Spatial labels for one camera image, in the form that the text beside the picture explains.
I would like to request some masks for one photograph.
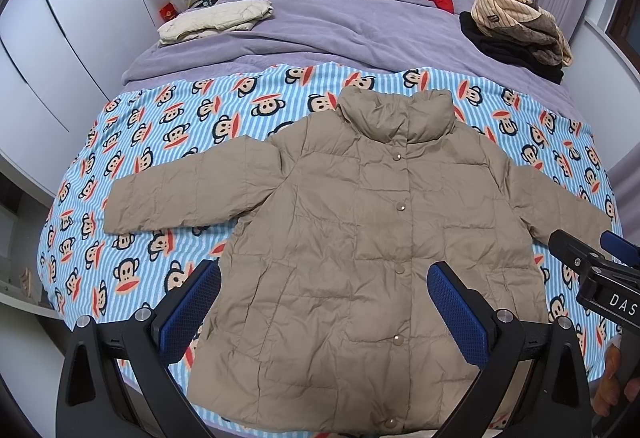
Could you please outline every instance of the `jacket's left sleeve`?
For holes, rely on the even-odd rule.
[[[482,135],[479,138],[498,188],[532,237],[548,244],[552,232],[561,229],[602,251],[600,234],[611,229],[607,214],[560,187],[536,168],[516,165],[488,138]]]
[[[116,180],[106,233],[222,223],[260,205],[302,153],[306,118],[261,142],[248,136]]]

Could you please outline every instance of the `blue gripper pad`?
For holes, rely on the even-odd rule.
[[[484,326],[437,264],[427,272],[427,290],[465,360],[482,370],[489,361]]]
[[[215,260],[198,277],[160,329],[158,355],[164,365],[174,364],[182,358],[213,301],[220,293],[221,285],[222,276],[218,260]],[[180,289],[185,287],[188,287],[186,281]]]
[[[635,244],[614,234],[612,231],[604,231],[600,236],[600,246],[604,251],[620,259],[627,266],[637,268],[640,266],[640,253]]]

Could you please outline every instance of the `beige puffer jacket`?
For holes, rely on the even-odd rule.
[[[449,91],[355,87],[267,141],[117,180],[104,229],[235,216],[190,401],[255,428],[370,434],[438,427],[478,372],[431,302],[433,262],[493,307],[546,321],[532,237],[562,228],[599,248],[610,227],[456,121]]]

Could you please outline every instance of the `purple blanket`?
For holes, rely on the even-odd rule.
[[[460,31],[457,15],[394,0],[271,1],[274,17],[252,31],[146,50],[123,75],[125,90],[257,72],[274,64],[305,67],[334,60],[378,72],[431,66],[484,76],[583,121],[564,87],[479,52]]]

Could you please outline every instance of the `metal screw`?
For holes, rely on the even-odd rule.
[[[91,317],[89,315],[80,315],[76,321],[76,326],[78,328],[84,328],[85,326],[88,326],[90,322]]]
[[[558,324],[564,330],[568,330],[569,328],[571,328],[571,326],[573,326],[571,319],[569,317],[565,317],[564,315],[558,317]]]
[[[144,322],[151,316],[151,310],[149,308],[141,308],[133,316],[137,321]]]
[[[498,320],[503,323],[510,323],[513,321],[513,313],[509,310],[498,310],[497,317]]]

